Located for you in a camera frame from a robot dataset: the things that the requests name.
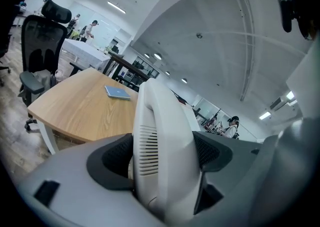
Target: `person wearing cap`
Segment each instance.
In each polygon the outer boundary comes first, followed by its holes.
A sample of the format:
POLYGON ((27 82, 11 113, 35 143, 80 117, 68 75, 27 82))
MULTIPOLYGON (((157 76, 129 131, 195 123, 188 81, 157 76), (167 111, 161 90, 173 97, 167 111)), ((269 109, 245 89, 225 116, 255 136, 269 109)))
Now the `person wearing cap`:
POLYGON ((239 127, 239 117, 233 116, 228 119, 229 127, 225 130, 225 132, 220 132, 219 135, 227 138, 233 138, 234 135, 238 132, 239 127))
POLYGON ((85 29, 85 31, 84 31, 84 34, 83 34, 83 36, 82 36, 82 38, 81 38, 81 41, 82 42, 86 42, 87 41, 87 39, 89 39, 89 37, 91 37, 91 38, 95 38, 95 36, 93 36, 93 34, 91 33, 91 31, 92 31, 92 27, 94 27, 94 26, 96 26, 98 24, 98 21, 97 20, 94 20, 91 24, 89 24, 87 27, 86 27, 86 29, 85 29))

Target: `wooden floor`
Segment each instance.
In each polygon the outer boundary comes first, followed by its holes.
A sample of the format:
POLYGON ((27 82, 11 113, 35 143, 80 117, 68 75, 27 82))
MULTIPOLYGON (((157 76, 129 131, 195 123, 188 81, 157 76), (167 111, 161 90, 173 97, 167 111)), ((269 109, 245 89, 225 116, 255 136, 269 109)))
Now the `wooden floor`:
MULTIPOLYGON (((4 81, 4 87, 0 87, 0 159, 12 181, 17 184, 27 173, 50 157, 50 153, 37 124, 30 125, 30 133, 24 128, 28 119, 27 107, 22 99, 17 97, 21 87, 19 74, 23 71, 21 28, 12 28, 11 33, 9 50, 0 58, 0 66, 11 68, 10 74, 7 70, 0 70, 0 77, 4 81)), ((73 60, 74 56, 69 53, 62 52, 60 55, 58 68, 63 70, 65 78, 72 71, 69 62, 73 60)), ((55 133, 55 136, 60 150, 79 143, 59 133, 55 133)))

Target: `air vent slats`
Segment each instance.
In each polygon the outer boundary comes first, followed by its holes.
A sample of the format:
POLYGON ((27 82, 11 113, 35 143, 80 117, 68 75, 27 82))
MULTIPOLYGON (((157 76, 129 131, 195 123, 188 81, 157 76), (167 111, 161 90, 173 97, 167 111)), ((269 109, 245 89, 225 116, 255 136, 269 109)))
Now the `air vent slats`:
POLYGON ((140 125, 139 171, 141 176, 158 173, 158 134, 153 126, 140 125))

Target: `ceiling light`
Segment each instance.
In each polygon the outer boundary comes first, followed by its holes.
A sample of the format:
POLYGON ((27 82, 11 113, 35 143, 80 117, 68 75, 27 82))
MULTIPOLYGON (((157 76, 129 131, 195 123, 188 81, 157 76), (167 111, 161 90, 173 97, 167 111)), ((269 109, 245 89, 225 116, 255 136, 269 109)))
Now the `ceiling light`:
POLYGON ((259 117, 260 120, 265 119, 266 117, 270 116, 271 113, 269 111, 267 111, 265 114, 263 114, 262 116, 259 117))
POLYGON ((158 58, 159 60, 161 60, 161 57, 160 57, 160 55, 159 54, 154 54, 154 56, 156 57, 156 58, 158 58))
POLYGON ((289 100, 291 100, 292 98, 295 97, 295 95, 294 95, 294 93, 292 93, 292 91, 290 91, 290 92, 286 95, 286 97, 287 97, 289 100))
POLYGON ((297 103, 297 100, 294 100, 294 101, 292 101, 292 102, 288 102, 288 105, 289 106, 293 106, 293 105, 295 105, 297 103))
POLYGON ((108 4, 113 6, 114 8, 118 9, 119 11, 121 11, 122 13, 126 13, 126 11, 122 10, 120 7, 116 6, 115 4, 112 4, 110 1, 108 1, 108 4))
POLYGON ((105 23, 106 25, 109 25, 109 23, 106 23, 105 21, 100 20, 101 22, 105 23))

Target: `desk leg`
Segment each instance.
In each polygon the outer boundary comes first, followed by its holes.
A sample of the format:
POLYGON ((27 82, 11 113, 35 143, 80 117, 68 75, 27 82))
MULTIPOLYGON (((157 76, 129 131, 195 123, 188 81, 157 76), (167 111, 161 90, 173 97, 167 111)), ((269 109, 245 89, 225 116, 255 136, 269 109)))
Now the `desk leg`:
POLYGON ((48 127, 47 125, 43 124, 41 121, 36 120, 41 132, 41 135, 43 137, 43 140, 45 142, 45 145, 48 147, 51 154, 55 154, 59 151, 54 133, 52 132, 52 129, 48 127))
POLYGON ((106 74, 107 73, 107 70, 109 69, 109 67, 111 66, 112 62, 113 62, 113 58, 111 57, 108 61, 108 63, 106 64, 106 66, 104 67, 104 70, 103 70, 103 74, 106 74))
POLYGON ((119 76, 119 72, 120 70, 122 69, 122 64, 119 63, 118 67, 115 69, 115 72, 114 74, 112 75, 112 78, 113 80, 116 80, 116 78, 119 76))

